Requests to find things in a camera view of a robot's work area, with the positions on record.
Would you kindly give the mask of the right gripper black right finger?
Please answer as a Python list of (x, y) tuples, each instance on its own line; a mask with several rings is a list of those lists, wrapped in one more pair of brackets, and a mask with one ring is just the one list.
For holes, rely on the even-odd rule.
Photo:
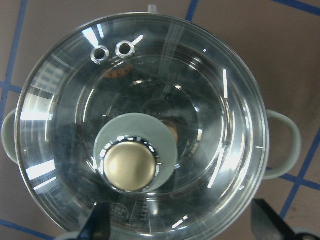
[(251, 231), (256, 240), (300, 239), (264, 199), (251, 202)]

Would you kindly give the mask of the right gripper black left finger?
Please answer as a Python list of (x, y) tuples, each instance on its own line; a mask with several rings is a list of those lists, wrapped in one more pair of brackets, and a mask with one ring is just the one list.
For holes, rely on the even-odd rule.
[(95, 202), (91, 214), (76, 237), (77, 240), (109, 240), (111, 215), (108, 202)]

